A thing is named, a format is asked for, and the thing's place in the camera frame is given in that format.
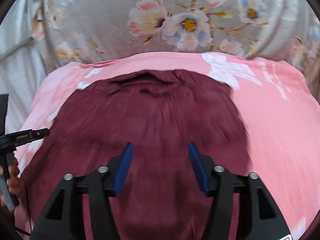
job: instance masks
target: metal screw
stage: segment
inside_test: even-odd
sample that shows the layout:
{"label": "metal screw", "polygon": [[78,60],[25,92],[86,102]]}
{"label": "metal screw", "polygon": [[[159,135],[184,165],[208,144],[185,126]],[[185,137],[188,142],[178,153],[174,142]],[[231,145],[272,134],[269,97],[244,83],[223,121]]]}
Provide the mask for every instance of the metal screw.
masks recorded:
{"label": "metal screw", "polygon": [[63,178],[64,178],[65,180],[71,180],[71,179],[73,178],[73,174],[67,173],[66,175],[63,176]]}
{"label": "metal screw", "polygon": [[107,166],[101,166],[98,168],[98,172],[100,173],[105,173],[109,170],[109,168]]}
{"label": "metal screw", "polygon": [[215,166],[214,168],[213,168],[216,172],[224,172],[224,167],[222,167],[222,166]]}
{"label": "metal screw", "polygon": [[255,172],[249,173],[249,177],[250,177],[251,179],[257,179],[257,178],[259,178],[258,174],[255,173]]}

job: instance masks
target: pink cloth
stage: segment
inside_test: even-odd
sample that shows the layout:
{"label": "pink cloth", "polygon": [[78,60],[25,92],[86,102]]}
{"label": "pink cloth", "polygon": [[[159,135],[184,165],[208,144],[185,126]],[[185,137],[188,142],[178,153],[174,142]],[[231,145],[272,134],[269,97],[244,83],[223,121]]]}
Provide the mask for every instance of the pink cloth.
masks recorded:
{"label": "pink cloth", "polygon": [[[234,88],[232,99],[248,132],[248,173],[260,175],[297,240],[320,208],[320,106],[303,75],[284,61],[246,60],[213,52],[151,52],[89,65],[71,62],[44,80],[21,129],[49,128],[75,89],[143,69],[196,71]],[[40,145],[33,142],[18,148],[21,171]],[[23,207],[17,209],[16,217],[18,227],[28,228]]]}

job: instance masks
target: maroon cloth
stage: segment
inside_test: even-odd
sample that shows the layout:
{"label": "maroon cloth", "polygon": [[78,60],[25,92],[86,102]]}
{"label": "maroon cloth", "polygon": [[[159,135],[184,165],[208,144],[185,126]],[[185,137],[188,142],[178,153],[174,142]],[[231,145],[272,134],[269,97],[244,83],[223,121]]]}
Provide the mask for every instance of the maroon cloth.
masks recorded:
{"label": "maroon cloth", "polygon": [[[31,218],[64,174],[89,174],[132,142],[125,188],[110,200],[121,239],[200,239],[212,200],[198,189],[188,143],[233,173],[244,175],[249,162],[229,94],[228,85],[185,70],[141,71],[76,90],[22,174]],[[84,220],[90,240],[87,202]]]}

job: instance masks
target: bed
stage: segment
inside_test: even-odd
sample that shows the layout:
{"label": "bed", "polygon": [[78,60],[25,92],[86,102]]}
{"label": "bed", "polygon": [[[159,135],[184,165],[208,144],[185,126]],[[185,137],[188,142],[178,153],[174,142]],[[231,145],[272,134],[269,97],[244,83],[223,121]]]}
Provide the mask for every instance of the bed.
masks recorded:
{"label": "bed", "polygon": [[[251,3],[256,10],[245,14]],[[17,15],[24,21],[12,25]],[[190,17],[199,15],[206,18],[199,20],[193,42],[174,31],[181,21],[190,30],[196,28]],[[153,27],[141,17],[154,21]],[[319,27],[305,0],[17,0],[0,27],[2,33],[17,36],[1,45],[5,81],[1,92],[11,95],[6,131],[49,128],[74,90],[146,68],[168,69],[161,58],[170,58],[178,68],[234,89],[232,99],[249,134],[248,172],[261,175],[293,239],[299,239],[320,208],[320,110],[314,99],[318,99]],[[194,65],[183,64],[182,59]],[[13,74],[20,69],[14,67],[28,70],[18,75],[19,85]],[[15,110],[21,106],[23,112]],[[19,148],[21,171],[40,145]],[[283,192],[292,194],[283,197]],[[27,229],[23,206],[17,217],[17,226]]]}

